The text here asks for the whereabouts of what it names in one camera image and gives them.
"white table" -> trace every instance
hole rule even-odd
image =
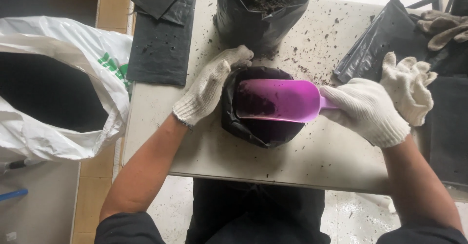
[[[330,79],[333,68],[371,24],[370,16],[377,15],[382,8],[337,0],[310,0],[307,12],[284,38],[274,61],[255,60],[254,65],[278,67],[295,79],[313,80],[315,74]],[[196,0],[189,75],[184,89],[161,84],[134,85],[124,164],[171,113],[172,105],[192,85],[203,65],[220,52],[212,21],[216,9],[216,0]],[[169,174],[389,193],[381,150],[325,117],[307,123],[289,143],[267,150],[222,129],[220,106],[186,134]]]

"purple scoop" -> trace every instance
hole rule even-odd
[[[284,122],[309,122],[321,109],[338,109],[309,81],[255,79],[239,83],[239,118]]]

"cotton glove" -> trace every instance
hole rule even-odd
[[[341,110],[322,110],[321,115],[349,128],[380,148],[400,144],[410,133],[408,123],[393,107],[382,85],[361,78],[332,88],[320,87],[320,94]]]
[[[418,27],[435,35],[428,43],[429,50],[441,50],[454,39],[456,42],[468,40],[468,17],[453,16],[437,10],[428,10],[421,14]]]
[[[413,126],[424,124],[426,114],[434,107],[430,91],[426,88],[437,78],[428,72],[430,64],[407,57],[396,64],[395,53],[385,55],[380,84],[388,92],[395,108]]]
[[[198,75],[189,91],[172,108],[174,115],[189,127],[214,111],[223,84],[234,67],[249,67],[254,53],[244,45],[228,49],[211,60]]]

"black shirt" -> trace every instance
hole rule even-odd
[[[278,222],[268,222],[269,225],[278,226]],[[259,239],[259,236],[267,236],[268,239],[273,239],[272,243],[297,243],[296,240],[285,241],[284,238],[275,236],[276,230],[266,230],[265,227],[260,227],[255,230],[256,236],[253,241],[248,243],[265,243]],[[219,233],[215,234],[207,243],[246,243],[248,234],[239,234],[239,227],[226,225]],[[96,230],[95,244],[118,244],[118,243],[138,243],[138,244],[165,244],[161,235],[156,228],[153,219],[148,213],[127,214],[120,213],[106,218],[102,221]],[[435,226],[403,226],[400,229],[388,232],[382,235],[377,244],[405,244],[405,243],[422,243],[422,244],[468,244],[463,234],[456,229],[442,228]]]

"black chair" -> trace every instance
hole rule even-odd
[[[429,4],[432,4],[432,9],[442,11],[442,0],[421,0],[406,8],[418,9]],[[455,16],[468,16],[468,0],[449,0],[445,12]]]

